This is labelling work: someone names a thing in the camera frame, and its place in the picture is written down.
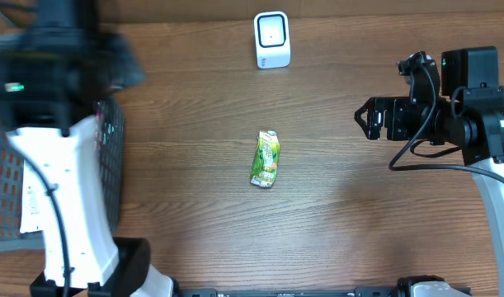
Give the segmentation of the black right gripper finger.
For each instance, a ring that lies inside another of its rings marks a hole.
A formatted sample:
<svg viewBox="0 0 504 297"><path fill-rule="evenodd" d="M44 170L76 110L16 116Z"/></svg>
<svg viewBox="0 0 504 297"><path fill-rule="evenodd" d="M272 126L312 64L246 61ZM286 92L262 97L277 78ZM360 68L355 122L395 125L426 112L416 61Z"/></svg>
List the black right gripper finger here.
<svg viewBox="0 0 504 297"><path fill-rule="evenodd" d="M355 120L361 120L362 115L370 109L370 99L368 99L358 110L354 113Z"/></svg>
<svg viewBox="0 0 504 297"><path fill-rule="evenodd" d="M360 117L356 117L355 122L358 124L358 126L360 126L360 128L364 132L365 137L368 137L370 130L369 130L369 126L367 125L366 121Z"/></svg>

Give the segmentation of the green tea drink carton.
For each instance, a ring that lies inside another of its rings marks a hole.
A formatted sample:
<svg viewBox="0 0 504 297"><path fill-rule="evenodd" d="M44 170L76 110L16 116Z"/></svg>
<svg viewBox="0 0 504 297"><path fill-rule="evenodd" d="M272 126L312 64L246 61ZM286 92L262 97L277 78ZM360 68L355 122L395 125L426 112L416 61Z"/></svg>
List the green tea drink carton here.
<svg viewBox="0 0 504 297"><path fill-rule="evenodd" d="M250 182L261 188L271 188L277 177L280 142L273 130L261 130L252 162Z"/></svg>

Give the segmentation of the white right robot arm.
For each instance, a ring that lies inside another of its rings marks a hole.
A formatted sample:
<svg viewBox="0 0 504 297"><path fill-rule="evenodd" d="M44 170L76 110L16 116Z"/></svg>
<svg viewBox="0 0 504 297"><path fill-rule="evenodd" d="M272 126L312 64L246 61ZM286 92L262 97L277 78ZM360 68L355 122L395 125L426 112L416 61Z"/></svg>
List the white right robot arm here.
<svg viewBox="0 0 504 297"><path fill-rule="evenodd" d="M371 97L354 113L369 140L387 132L403 148L389 162L395 172L455 170L469 172L482 197L504 296L504 87L499 83L494 46L453 49L436 62L419 51L397 63L410 91L405 97ZM460 152L461 164L398 165L406 153L427 142L450 144L433 158Z"/></svg>

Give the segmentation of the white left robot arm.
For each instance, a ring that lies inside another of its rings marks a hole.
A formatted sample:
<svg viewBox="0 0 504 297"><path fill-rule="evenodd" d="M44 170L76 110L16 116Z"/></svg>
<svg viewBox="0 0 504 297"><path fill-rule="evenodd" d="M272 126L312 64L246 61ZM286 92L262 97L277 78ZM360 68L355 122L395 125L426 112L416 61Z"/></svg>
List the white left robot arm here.
<svg viewBox="0 0 504 297"><path fill-rule="evenodd" d="M0 50L0 122L8 144L38 177L45 268L34 296L179 295L150 261L144 238L118 238L104 182L119 168L100 159L115 92L144 80L126 39L101 28L94 1L38 1L36 19Z"/></svg>

